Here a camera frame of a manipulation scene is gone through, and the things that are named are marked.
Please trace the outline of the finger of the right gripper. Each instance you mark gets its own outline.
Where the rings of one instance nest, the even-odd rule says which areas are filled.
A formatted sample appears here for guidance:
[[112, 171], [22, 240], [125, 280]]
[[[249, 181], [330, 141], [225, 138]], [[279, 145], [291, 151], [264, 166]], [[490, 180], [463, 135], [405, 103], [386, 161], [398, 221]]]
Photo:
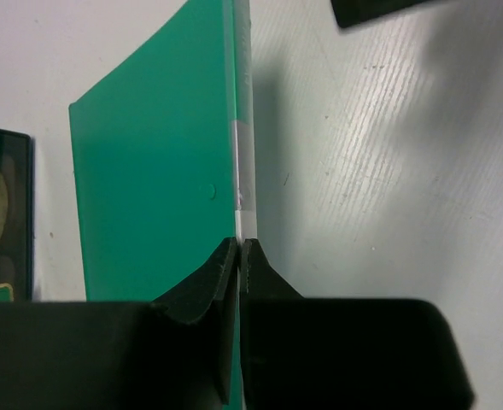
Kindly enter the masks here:
[[330, 0], [339, 29], [354, 29], [409, 10], [444, 4], [443, 0]]

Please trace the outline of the orange yellow drawer cabinet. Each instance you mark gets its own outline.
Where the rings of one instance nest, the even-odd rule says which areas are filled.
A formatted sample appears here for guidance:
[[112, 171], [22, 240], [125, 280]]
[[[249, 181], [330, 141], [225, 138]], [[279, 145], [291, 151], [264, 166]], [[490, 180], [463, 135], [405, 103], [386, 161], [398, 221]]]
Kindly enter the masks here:
[[34, 140], [0, 129], [0, 288], [29, 301], [34, 268]]

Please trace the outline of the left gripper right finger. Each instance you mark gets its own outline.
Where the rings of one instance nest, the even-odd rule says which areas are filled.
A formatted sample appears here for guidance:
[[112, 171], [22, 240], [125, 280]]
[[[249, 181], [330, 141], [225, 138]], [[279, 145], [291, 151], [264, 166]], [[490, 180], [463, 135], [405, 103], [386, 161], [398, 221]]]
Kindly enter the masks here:
[[469, 409], [475, 399], [435, 305], [302, 296], [255, 239], [242, 247], [240, 331], [250, 409]]

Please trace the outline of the green folder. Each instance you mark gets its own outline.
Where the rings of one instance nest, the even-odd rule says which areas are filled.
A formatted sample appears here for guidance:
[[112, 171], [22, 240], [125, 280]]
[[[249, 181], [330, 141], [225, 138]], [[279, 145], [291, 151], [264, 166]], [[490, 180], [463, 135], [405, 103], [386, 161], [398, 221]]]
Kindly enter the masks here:
[[[69, 108], [85, 302], [151, 302], [256, 232], [250, 12], [189, 1]], [[238, 296], [231, 395], [243, 405]]]

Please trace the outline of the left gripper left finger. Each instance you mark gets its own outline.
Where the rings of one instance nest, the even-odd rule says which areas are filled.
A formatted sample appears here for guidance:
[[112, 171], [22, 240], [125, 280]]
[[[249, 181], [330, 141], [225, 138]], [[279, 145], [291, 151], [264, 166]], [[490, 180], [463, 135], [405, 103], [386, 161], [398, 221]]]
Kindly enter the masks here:
[[151, 302], [0, 302], [0, 409], [220, 409], [238, 244]]

